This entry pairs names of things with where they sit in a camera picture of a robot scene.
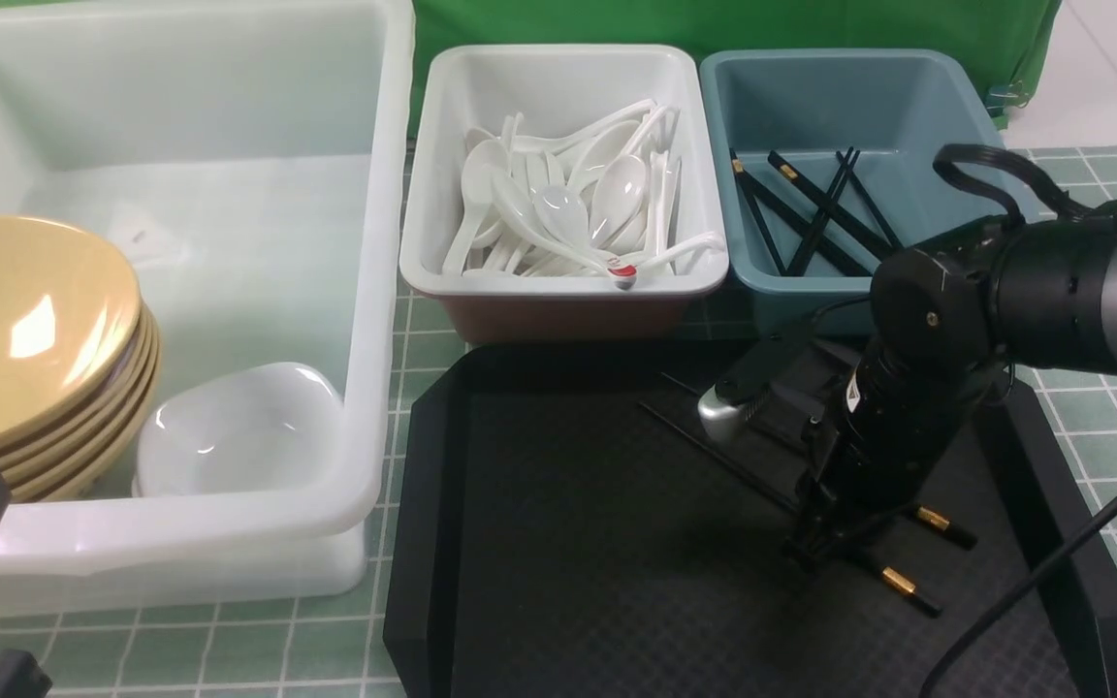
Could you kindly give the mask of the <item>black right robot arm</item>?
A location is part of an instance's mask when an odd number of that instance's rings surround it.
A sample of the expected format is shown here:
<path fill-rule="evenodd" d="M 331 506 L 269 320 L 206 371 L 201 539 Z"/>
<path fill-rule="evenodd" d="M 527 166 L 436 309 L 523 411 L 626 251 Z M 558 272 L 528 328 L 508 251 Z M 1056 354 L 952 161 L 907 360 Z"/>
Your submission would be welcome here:
<path fill-rule="evenodd" d="M 860 297 L 863 352 L 820 340 L 823 306 L 779 324 L 697 402 L 713 440 L 776 400 L 806 467 L 783 553 L 817 567 L 913 511 L 1005 370 L 1117 375 L 1117 200 L 1035 224 L 985 216 L 887 258 Z"/>

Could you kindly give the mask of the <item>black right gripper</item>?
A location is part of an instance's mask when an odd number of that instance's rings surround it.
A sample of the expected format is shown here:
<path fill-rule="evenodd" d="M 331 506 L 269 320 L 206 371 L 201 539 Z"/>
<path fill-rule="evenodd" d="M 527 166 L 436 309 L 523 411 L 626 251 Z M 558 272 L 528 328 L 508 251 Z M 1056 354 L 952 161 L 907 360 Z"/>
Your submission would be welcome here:
<path fill-rule="evenodd" d="M 776 334 L 701 393 L 697 414 L 705 432 L 725 443 L 772 405 L 767 426 L 806 446 L 787 496 L 801 508 L 783 544 L 794 560 L 825 549 L 838 530 L 855 533 L 881 514 L 925 505 L 923 486 L 999 375 L 996 361 L 939 372 L 906 364 L 877 340 L 855 352 Z"/>

